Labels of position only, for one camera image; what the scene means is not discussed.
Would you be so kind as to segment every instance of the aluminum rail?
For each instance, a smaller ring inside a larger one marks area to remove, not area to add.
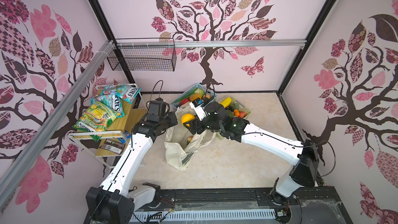
[[[36,135],[27,144],[22,153],[17,157],[17,159],[12,163],[12,165],[0,179],[0,208],[4,206],[25,174],[36,162],[37,157],[40,155],[54,132],[58,129],[67,112],[70,111],[73,104],[82,94],[84,88],[90,82],[90,79],[94,76],[97,69],[113,49],[114,45],[112,41],[107,41],[104,43],[104,45],[102,45],[99,52],[96,53],[94,58],[87,65],[84,72],[79,76],[77,81],[66,93],[65,97],[62,98],[61,102],[59,102],[52,114],[37,130]]]
[[[117,39],[117,46],[163,46],[172,42],[131,42],[131,39]],[[238,41],[190,41],[174,42],[175,47],[251,47],[251,46],[304,46],[305,39],[280,39],[280,40],[238,40]]]

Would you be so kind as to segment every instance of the ventilation grille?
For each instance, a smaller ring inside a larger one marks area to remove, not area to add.
[[[134,214],[141,221],[146,221],[148,216],[155,214],[153,212],[135,212]],[[157,222],[161,217],[152,218],[150,222]],[[174,211],[164,221],[197,221],[197,220],[258,220],[258,219],[275,219],[275,211],[273,209],[237,209],[237,210],[201,210],[201,211]],[[133,216],[132,222],[138,222]]]

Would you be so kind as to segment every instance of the butterfly painting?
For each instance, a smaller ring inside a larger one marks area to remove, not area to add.
[[[258,59],[258,61],[256,62],[256,64],[252,67],[252,66],[243,66],[241,67],[241,69],[243,69],[243,71],[247,72],[248,75],[250,75],[253,78],[253,75],[256,72],[263,72],[264,66],[262,65],[264,63],[264,56],[261,57],[260,59]]]

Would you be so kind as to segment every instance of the snack bag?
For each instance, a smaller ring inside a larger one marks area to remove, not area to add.
[[[101,95],[109,95],[109,94],[115,94],[117,97],[127,101],[129,104],[132,103],[134,100],[135,96],[141,91],[141,87],[131,87],[123,83],[113,83],[108,86],[106,86],[102,92]]]
[[[124,116],[122,102],[121,102],[120,98],[117,97],[116,95],[109,94],[109,95],[94,96],[94,97],[91,98],[91,104],[94,101],[99,101],[102,104],[104,104],[104,105],[112,108],[116,112],[120,113],[118,118],[121,118],[121,117]]]
[[[73,128],[86,132],[103,132],[112,124],[120,113],[107,107],[99,101],[93,101],[91,106],[83,113]],[[98,141],[101,135],[91,135]]]

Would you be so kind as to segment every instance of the black cable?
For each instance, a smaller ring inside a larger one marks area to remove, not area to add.
[[[333,147],[331,146],[331,144],[330,144],[329,142],[328,142],[328,144],[330,145],[330,148],[331,148],[331,150],[333,151],[334,165],[333,165],[333,168],[331,169],[331,171],[330,171],[329,173],[326,173],[325,175],[322,175],[322,176],[320,176],[320,177],[324,177],[324,176],[329,175],[329,174],[334,170],[334,168],[336,167],[336,153],[334,152],[334,149],[333,149]]]

